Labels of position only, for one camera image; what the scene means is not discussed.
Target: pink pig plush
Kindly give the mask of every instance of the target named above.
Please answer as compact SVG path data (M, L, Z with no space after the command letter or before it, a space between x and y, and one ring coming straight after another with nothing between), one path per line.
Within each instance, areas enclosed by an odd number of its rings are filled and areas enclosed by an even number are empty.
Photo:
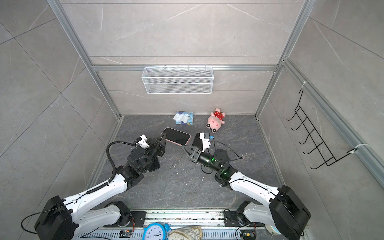
M208 118L207 128L212 129L213 133L219 130L221 125L225 123L222 120L225 117L225 113L221 113L220 111L220 108L216 108L215 112L211 112L211 116Z

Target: red polka dot dress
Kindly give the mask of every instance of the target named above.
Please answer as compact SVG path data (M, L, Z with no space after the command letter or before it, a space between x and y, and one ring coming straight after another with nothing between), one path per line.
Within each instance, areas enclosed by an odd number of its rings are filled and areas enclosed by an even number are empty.
M220 120L223 120L223 118L224 118L224 115L221 114L221 112L218 112L218 111L215 111L214 115L215 115L215 117L217 117Z

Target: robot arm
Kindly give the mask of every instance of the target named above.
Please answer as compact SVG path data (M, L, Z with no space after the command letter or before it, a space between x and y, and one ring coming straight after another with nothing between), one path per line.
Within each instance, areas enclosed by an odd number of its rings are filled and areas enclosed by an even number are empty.
M182 146L194 163L216 171L215 180L220 186L242 192L260 204L245 201L237 210L237 220L242 225L260 222L275 226L289 240L298 240L311 214L289 187L268 186L253 180L230 165L228 154L218 149L213 155L195 146Z
M127 164L118 168L115 168L109 155L109 147L116 143L136 146L128 156ZM74 235L104 225L115 223L121 226L128 225L131 212L122 202L111 203L99 210L91 209L138 184L147 171L158 169L160 164L157 157L163 156L165 146L166 134L156 139L147 139L142 135L137 139L137 144L110 143L107 147L107 156L111 161L115 175L112 179L76 195L64 199L55 196L48 200L35 224L39 238L41 240L70 240Z

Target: black smartphone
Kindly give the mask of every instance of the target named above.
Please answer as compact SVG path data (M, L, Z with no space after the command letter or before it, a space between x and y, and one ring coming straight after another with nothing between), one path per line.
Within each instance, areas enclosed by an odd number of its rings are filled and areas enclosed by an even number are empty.
M185 133L170 127L165 128L161 134L163 133L167 134L166 136L167 141L173 142L180 146L186 145L189 139L191 138L191 135L189 135L188 133Z

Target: clock face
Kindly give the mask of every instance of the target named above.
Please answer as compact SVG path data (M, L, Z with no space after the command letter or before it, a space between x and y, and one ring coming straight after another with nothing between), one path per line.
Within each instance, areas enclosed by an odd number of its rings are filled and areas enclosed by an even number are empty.
M163 228L158 225L151 225L147 228L143 240L163 240L164 231Z

